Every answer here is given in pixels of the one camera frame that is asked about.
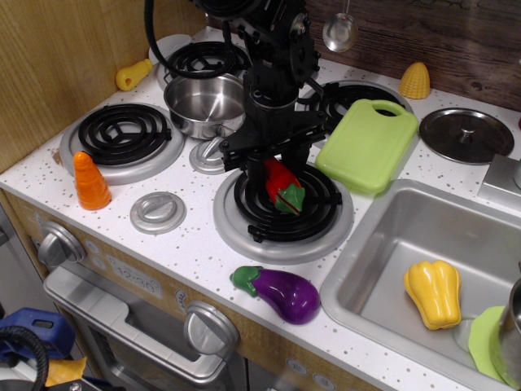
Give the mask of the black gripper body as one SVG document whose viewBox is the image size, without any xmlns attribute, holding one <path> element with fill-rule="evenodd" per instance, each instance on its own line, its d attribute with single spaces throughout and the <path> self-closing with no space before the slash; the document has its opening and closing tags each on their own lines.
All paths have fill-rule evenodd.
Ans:
<svg viewBox="0 0 521 391">
<path fill-rule="evenodd" d="M 244 123 L 219 146 L 226 171 L 245 169 L 248 159 L 264 161 L 280 156 L 283 144 L 313 144 L 324 138 L 325 113 L 297 111 L 296 99 L 296 94 L 286 101 L 269 99 L 258 90 L 247 89 Z"/>
</svg>

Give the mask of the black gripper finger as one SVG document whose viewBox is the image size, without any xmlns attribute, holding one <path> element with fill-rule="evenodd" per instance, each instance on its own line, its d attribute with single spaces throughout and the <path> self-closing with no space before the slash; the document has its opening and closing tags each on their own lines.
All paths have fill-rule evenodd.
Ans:
<svg viewBox="0 0 521 391">
<path fill-rule="evenodd" d="M 266 173 L 264 162 L 261 160 L 248 159 L 245 165 L 245 173 L 250 188 L 254 190 L 257 195 L 268 197 L 268 192 L 265 188 Z"/>
<path fill-rule="evenodd" d="M 287 143 L 280 147 L 280 161 L 296 178 L 304 172 L 311 146 L 311 143 Z"/>
</svg>

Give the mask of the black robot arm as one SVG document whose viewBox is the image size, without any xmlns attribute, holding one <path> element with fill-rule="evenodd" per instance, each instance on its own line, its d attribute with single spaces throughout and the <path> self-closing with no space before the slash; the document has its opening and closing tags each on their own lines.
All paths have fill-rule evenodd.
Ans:
<svg viewBox="0 0 521 391">
<path fill-rule="evenodd" d="M 222 28 L 233 26 L 246 47 L 243 125 L 220 145 L 227 169 L 245 172 L 256 191 L 265 188 L 264 161 L 281 156 L 294 175 L 304 171 L 313 142 L 324 135 L 325 116 L 295 108 L 304 85 L 315 86 L 320 54 L 309 34 L 303 1 L 198 1 Z"/>
</svg>

